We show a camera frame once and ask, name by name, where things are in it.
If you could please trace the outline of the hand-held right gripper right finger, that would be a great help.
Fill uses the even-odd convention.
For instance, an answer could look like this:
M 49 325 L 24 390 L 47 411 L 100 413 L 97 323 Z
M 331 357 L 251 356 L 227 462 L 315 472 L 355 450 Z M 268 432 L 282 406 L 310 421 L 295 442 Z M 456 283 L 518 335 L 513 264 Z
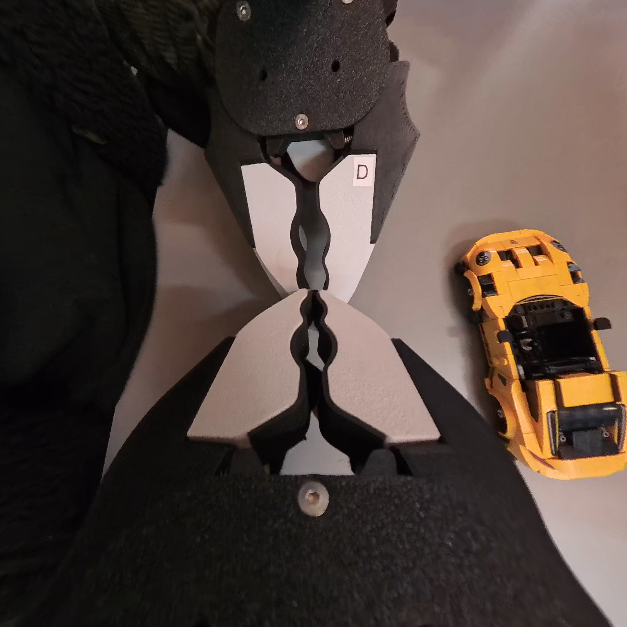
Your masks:
M 351 469 L 361 471 L 377 450 L 437 442 L 440 430 L 389 335 L 329 291 L 315 294 L 315 311 L 318 424 Z

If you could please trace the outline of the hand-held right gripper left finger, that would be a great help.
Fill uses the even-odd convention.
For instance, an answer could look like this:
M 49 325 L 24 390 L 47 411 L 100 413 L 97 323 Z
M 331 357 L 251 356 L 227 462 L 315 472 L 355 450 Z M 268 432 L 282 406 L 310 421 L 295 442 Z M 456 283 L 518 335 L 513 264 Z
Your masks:
M 187 431 L 190 440 L 253 450 L 280 470 L 310 424 L 312 297 L 295 292 L 239 331 Z

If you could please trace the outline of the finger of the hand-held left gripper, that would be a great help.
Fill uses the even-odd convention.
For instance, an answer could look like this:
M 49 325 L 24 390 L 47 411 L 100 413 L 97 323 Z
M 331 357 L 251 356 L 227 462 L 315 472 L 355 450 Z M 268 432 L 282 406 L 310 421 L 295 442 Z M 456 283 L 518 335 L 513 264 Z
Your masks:
M 349 302 L 370 260 L 375 154 L 350 154 L 318 184 L 320 209 L 329 227 L 324 257 L 326 289 Z
M 273 164 L 241 166 L 253 249 L 281 297 L 307 285 L 300 237 L 301 181 Z

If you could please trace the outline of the yellow lego car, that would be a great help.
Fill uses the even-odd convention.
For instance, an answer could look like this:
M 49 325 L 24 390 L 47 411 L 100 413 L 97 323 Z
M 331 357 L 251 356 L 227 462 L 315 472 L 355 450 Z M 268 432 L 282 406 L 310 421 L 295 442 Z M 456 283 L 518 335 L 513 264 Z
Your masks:
M 539 230 L 490 234 L 454 265 L 468 282 L 498 435 L 556 480 L 626 469 L 626 372 L 610 367 L 589 286 L 563 244 Z

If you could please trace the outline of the person's dark clothing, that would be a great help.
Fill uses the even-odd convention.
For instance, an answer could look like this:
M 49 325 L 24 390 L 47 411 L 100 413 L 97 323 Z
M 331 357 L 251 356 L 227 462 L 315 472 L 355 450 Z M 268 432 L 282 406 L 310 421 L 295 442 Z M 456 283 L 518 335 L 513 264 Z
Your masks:
M 221 1 L 1 2 L 1 625 L 56 577 L 153 314 L 167 129 L 203 147 Z

